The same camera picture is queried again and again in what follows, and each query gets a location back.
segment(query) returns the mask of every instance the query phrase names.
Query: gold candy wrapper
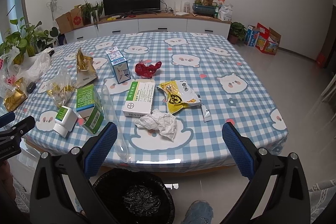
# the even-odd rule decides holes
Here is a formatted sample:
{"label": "gold candy wrapper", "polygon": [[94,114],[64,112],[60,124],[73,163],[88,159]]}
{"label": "gold candy wrapper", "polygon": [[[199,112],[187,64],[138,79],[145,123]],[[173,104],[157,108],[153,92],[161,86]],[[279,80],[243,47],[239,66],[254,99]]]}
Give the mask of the gold candy wrapper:
{"label": "gold candy wrapper", "polygon": [[61,89],[56,83],[52,83],[52,87],[51,90],[47,90],[47,94],[53,99],[57,107],[65,105],[75,90],[75,87],[71,85],[66,85]]}
{"label": "gold candy wrapper", "polygon": [[79,89],[82,86],[87,85],[92,80],[96,79],[97,72],[93,67],[93,58],[86,56],[82,52],[82,48],[79,47],[77,51],[77,84],[76,88]]}
{"label": "gold candy wrapper", "polygon": [[24,78],[21,77],[13,84],[13,86],[15,87],[14,93],[11,96],[5,98],[3,101],[8,112],[14,111],[19,105],[22,104],[24,100],[28,98],[27,94],[25,93],[27,87]]}
{"label": "gold candy wrapper", "polygon": [[182,108],[201,104],[200,99],[186,81],[175,80],[161,83],[159,88],[166,93],[168,113],[174,114]]}

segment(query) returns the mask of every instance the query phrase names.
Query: screw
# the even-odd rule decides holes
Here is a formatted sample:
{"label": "screw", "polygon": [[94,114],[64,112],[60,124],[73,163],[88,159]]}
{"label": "screw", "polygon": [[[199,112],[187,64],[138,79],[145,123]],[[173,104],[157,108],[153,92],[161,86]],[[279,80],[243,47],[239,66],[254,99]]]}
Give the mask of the screw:
{"label": "screw", "polygon": [[79,151],[80,151],[79,147],[74,147],[73,149],[71,149],[71,154],[77,155]]}
{"label": "screw", "polygon": [[43,153],[41,154],[41,158],[42,158],[42,159],[45,159],[47,156],[48,156],[48,152],[43,152]]}
{"label": "screw", "polygon": [[263,155],[263,156],[267,154],[267,150],[265,148],[259,148],[258,152],[260,155]]}
{"label": "screw", "polygon": [[293,159],[293,160],[296,160],[297,159],[297,154],[295,154],[295,153],[291,153],[291,158]]}

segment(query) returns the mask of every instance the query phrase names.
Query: green box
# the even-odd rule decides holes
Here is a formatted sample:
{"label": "green box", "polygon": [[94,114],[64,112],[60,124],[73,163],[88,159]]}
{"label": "green box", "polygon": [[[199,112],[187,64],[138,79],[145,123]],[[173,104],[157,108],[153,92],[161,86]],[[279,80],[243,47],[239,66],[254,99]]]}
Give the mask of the green box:
{"label": "green box", "polygon": [[104,120],[104,112],[94,84],[77,90],[76,111],[85,120],[83,127],[96,134]]}

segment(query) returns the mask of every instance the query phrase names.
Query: red crumpled plastic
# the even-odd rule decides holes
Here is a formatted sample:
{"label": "red crumpled plastic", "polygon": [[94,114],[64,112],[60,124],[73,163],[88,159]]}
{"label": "red crumpled plastic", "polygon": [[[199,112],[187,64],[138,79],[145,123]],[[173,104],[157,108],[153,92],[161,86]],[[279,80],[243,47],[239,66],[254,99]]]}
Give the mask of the red crumpled plastic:
{"label": "red crumpled plastic", "polygon": [[153,74],[156,72],[157,69],[161,68],[162,62],[159,61],[154,65],[150,64],[148,67],[145,65],[145,62],[142,60],[135,65],[135,72],[137,75],[152,78]]}

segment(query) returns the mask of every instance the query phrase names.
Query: blue gripper pad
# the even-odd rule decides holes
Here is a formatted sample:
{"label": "blue gripper pad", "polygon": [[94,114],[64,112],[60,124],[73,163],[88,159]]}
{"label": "blue gripper pad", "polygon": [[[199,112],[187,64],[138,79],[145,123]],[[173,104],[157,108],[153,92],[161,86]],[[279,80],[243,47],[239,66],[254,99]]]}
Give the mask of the blue gripper pad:
{"label": "blue gripper pad", "polygon": [[99,168],[103,164],[110,152],[114,142],[117,139],[118,130],[115,124],[111,124],[100,139],[96,142],[95,146],[91,149],[90,153],[84,160],[84,175],[86,179],[97,175]]}
{"label": "blue gripper pad", "polygon": [[4,127],[10,122],[13,122],[14,120],[15,120],[15,113],[12,111],[0,116],[0,128]]}
{"label": "blue gripper pad", "polygon": [[255,173],[253,158],[228,123],[223,125],[222,136],[239,168],[241,175],[247,177],[249,180],[252,180]]}

